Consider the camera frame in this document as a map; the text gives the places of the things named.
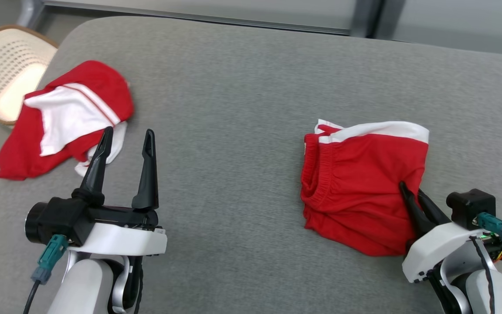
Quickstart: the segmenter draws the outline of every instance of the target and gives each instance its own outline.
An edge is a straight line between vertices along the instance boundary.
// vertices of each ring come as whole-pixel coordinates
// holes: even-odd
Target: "gray fabric tablecloth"
[[[74,30],[42,84],[95,59],[129,80],[136,105],[108,166],[108,205],[136,194],[145,130],[156,132],[166,254],[145,258],[141,313],[438,314],[430,284],[400,257],[373,258],[303,228],[303,135],[406,120],[427,127],[422,188],[496,195],[502,218],[502,55],[153,17]],[[68,197],[68,160],[26,181],[0,179],[0,314],[22,312],[42,245],[23,231],[37,201]],[[64,270],[38,290],[45,312]]]

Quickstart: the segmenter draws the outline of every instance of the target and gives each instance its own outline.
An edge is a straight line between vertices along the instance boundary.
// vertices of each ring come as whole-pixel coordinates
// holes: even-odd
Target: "robotic arm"
[[[26,218],[24,232],[30,242],[48,245],[56,236],[66,239],[60,248],[68,249],[67,268],[48,310],[50,314],[137,313],[142,294],[142,258],[166,252],[167,237],[155,211],[159,202],[154,132],[149,129],[145,135],[143,169],[132,208],[103,205],[105,161],[112,136],[112,127],[107,127],[71,198],[54,197],[47,203],[37,203]],[[48,248],[50,245],[38,262],[41,266],[51,260],[50,253],[50,258],[44,257]],[[92,254],[118,255],[123,262],[91,258]],[[49,270],[47,276],[34,273],[33,280],[45,284]]]
[[[452,193],[452,221],[423,193],[400,184],[416,239],[402,270],[408,281],[429,281],[445,314],[502,314],[502,221],[495,197],[473,189]]]

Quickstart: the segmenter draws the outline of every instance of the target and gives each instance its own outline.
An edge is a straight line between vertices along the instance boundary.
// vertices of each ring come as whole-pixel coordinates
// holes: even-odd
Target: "red shorts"
[[[414,123],[343,128],[319,120],[305,135],[305,228],[367,255],[405,254],[414,232],[398,184],[418,191],[428,137]]]

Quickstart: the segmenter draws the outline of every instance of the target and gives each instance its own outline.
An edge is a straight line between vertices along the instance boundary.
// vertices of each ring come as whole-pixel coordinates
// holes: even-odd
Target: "white plastic basket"
[[[24,94],[36,89],[57,49],[28,28],[0,27],[0,123],[14,125]]]

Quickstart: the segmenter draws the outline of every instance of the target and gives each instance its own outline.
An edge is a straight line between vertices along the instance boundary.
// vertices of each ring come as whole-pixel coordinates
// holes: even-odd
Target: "red stripe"
[[[65,85],[62,85],[61,87],[65,87],[65,88],[68,88],[68,89],[72,89],[73,91],[77,91],[77,92],[80,92],[81,94],[84,95],[84,97],[86,97],[86,99],[88,99],[90,102],[92,102],[92,105],[94,105],[94,107],[96,107],[96,109],[98,109],[98,111],[100,111],[102,113],[102,115],[104,115],[104,117],[106,117],[106,119],[108,119],[108,121],[113,125],[115,126],[115,124],[113,123],[112,119],[110,119],[106,113],[104,113],[104,111],[102,111],[102,109],[100,109],[100,107],[98,107],[98,105],[96,105],[96,103],[94,101],[92,101],[92,99],[90,99],[90,97],[88,97],[88,95],[86,95],[83,91],[81,91],[80,89],[76,89],[76,88],[73,88],[73,87],[69,87],[69,86],[65,86]]]

